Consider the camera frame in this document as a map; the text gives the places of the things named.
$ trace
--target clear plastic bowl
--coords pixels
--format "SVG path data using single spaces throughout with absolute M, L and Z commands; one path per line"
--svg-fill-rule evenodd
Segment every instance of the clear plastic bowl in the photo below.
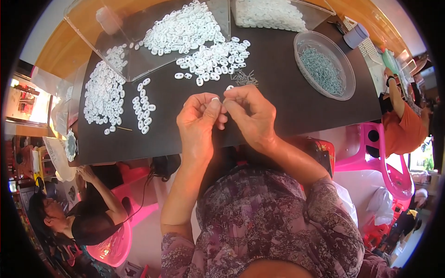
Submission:
M 339 69 L 342 87 L 344 87 L 344 89 L 342 88 L 342 96 L 331 95 L 312 78 L 300 58 L 302 51 L 306 48 L 315 48 L 318 52 L 330 58 L 334 66 Z M 332 40 L 318 32 L 303 31 L 295 36 L 294 50 L 295 61 L 297 62 L 298 68 L 300 69 L 304 78 L 306 78 L 306 80 L 312 85 L 312 87 L 314 87 L 315 90 L 327 97 L 339 101 L 346 101 L 354 95 L 356 90 L 356 78 L 351 63 L 343 51 Z

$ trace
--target wristband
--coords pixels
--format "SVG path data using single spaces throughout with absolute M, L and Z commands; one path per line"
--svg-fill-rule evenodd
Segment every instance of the wristband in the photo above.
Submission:
M 388 79 L 386 80 L 386 87 L 389 87 L 389 80 L 391 78 L 395 80 L 394 76 L 388 76 Z

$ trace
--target hand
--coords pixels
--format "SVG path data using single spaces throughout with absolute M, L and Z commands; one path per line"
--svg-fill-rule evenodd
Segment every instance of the hand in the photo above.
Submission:
M 212 93 L 192 95 L 176 118 L 182 141 L 182 158 L 209 163 L 213 156 L 212 128 L 224 129 L 227 110 Z
M 388 67 L 385 68 L 384 74 L 386 75 L 386 77 L 394 76 L 394 73 Z
M 93 173 L 93 170 L 91 170 L 91 167 L 89 165 L 79 166 L 77 170 L 80 176 L 86 182 L 93 183 L 97 179 L 96 175 Z
M 257 152 L 266 154 L 275 146 L 274 121 L 276 109 L 254 85 L 234 87 L 224 92 L 226 107 L 247 143 Z M 244 107 L 249 104 L 251 116 Z

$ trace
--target floral print blouse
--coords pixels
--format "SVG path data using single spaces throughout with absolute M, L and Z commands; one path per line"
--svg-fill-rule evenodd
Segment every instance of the floral print blouse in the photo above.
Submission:
M 313 277 L 356 277 L 363 261 L 360 233 L 329 178 L 305 200 L 284 173 L 235 168 L 207 190 L 196 214 L 196 245 L 164 235 L 162 277 L 236 277 L 257 259 L 293 262 Z

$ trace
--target window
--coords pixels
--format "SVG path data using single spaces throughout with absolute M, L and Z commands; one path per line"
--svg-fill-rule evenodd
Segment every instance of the window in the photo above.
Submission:
M 427 137 L 424 143 L 411 153 L 410 170 L 434 171 L 432 138 Z

